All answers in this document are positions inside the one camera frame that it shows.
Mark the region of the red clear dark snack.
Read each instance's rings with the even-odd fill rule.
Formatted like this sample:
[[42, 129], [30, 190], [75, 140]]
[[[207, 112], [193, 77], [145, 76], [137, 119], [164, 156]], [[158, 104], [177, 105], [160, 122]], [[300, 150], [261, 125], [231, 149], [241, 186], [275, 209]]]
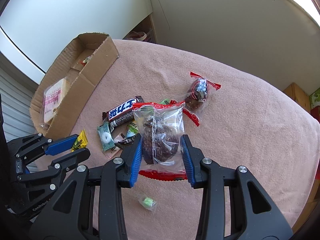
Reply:
[[202, 113], [208, 104], [210, 95], [212, 92], [219, 90], [221, 85], [209, 81], [195, 72], [190, 72], [190, 77], [193, 78], [193, 83], [184, 96], [185, 107], [183, 113], [199, 127]]

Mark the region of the yellow candy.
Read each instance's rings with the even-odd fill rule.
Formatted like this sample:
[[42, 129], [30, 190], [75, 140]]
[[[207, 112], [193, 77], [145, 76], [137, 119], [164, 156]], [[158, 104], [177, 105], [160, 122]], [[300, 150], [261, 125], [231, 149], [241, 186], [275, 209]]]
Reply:
[[78, 137], [76, 138], [75, 142], [73, 143], [71, 151], [74, 152], [74, 151], [79, 150], [81, 148], [86, 148], [87, 145], [88, 145], [88, 139], [86, 136], [86, 132], [83, 129], [80, 132], [80, 134], [78, 135]]

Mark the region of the pink table cloth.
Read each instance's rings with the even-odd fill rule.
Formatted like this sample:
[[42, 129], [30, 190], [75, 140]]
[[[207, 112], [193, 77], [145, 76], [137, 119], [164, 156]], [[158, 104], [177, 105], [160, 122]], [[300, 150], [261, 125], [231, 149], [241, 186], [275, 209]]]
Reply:
[[210, 95], [199, 126], [184, 119], [193, 146], [221, 166], [246, 166], [290, 225], [310, 194], [319, 162], [319, 123], [282, 91], [220, 62], [158, 44], [115, 40], [119, 58], [89, 98], [73, 127], [85, 130], [89, 167], [103, 165], [97, 134], [101, 115], [140, 95], [146, 102], [176, 99], [195, 72], [221, 85]]

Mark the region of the pink small sachet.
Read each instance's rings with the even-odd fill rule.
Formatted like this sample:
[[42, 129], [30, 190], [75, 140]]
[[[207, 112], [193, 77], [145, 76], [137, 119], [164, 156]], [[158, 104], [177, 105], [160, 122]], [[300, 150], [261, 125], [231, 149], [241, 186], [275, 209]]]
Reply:
[[105, 152], [105, 156], [108, 159], [113, 158], [120, 150], [129, 145], [130, 141], [125, 137], [123, 133], [119, 133], [114, 138], [114, 146]]

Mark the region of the packaged white bread slice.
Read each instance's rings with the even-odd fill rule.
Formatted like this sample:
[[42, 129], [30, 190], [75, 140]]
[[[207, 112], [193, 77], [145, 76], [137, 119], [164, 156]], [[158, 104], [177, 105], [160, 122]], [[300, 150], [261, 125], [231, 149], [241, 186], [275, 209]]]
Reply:
[[66, 96], [69, 88], [70, 84], [64, 77], [44, 91], [40, 109], [40, 126], [42, 128], [49, 128], [53, 118], [57, 114], [57, 109], [63, 101], [63, 98]]

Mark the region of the red jelly cup in box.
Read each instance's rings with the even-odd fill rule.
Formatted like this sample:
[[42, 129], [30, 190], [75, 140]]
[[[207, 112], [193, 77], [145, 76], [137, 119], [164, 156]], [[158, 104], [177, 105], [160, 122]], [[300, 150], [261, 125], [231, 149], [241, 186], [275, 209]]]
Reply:
[[80, 61], [79, 63], [82, 65], [82, 66], [85, 66], [90, 60], [91, 60], [91, 56], [88, 56], [86, 57], [85, 59], [83, 59], [82, 61]]

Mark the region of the green cube candy clear wrapper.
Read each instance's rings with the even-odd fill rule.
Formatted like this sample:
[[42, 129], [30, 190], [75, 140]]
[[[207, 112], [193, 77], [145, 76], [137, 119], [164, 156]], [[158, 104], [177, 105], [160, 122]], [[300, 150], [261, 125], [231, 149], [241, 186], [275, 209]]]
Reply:
[[139, 201], [140, 205], [142, 207], [144, 207], [144, 209], [146, 209], [152, 213], [154, 213], [156, 211], [158, 203], [153, 198], [148, 197], [146, 194], [144, 194], [144, 193], [139, 194], [138, 201]]

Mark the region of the red clear date snack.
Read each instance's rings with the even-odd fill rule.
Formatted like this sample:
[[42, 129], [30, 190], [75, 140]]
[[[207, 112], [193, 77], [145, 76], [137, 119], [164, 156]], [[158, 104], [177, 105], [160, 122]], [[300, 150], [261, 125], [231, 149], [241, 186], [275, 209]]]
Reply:
[[169, 105], [133, 104], [132, 112], [141, 136], [141, 176], [160, 181], [186, 180], [180, 143], [184, 135], [184, 107], [184, 101]]

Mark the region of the brown cardboard box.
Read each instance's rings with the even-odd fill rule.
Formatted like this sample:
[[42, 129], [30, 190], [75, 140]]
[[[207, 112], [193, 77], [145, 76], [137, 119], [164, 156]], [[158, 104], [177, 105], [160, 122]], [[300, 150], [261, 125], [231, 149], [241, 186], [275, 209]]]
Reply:
[[[91, 60], [82, 66], [79, 62], [88, 56]], [[36, 130], [53, 140], [69, 136], [93, 91], [118, 57], [108, 34], [83, 33], [71, 40], [49, 67], [31, 100], [29, 112]], [[40, 126], [44, 91], [64, 77], [70, 88], [49, 128], [44, 129]]]

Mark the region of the white basket with red item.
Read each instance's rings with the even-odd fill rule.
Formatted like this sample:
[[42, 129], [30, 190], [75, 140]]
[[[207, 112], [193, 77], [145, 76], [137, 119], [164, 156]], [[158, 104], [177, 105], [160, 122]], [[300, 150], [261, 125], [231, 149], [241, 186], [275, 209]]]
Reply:
[[124, 37], [125, 40], [143, 41], [149, 43], [156, 43], [153, 30], [150, 29], [146, 33], [144, 31], [131, 31]]

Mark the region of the jelly cup green label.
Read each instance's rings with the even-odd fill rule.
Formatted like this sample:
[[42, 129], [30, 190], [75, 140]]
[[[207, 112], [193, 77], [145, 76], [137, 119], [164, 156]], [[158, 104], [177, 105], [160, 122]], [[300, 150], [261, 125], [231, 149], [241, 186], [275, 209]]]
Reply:
[[134, 138], [139, 133], [135, 120], [127, 125], [126, 139]]

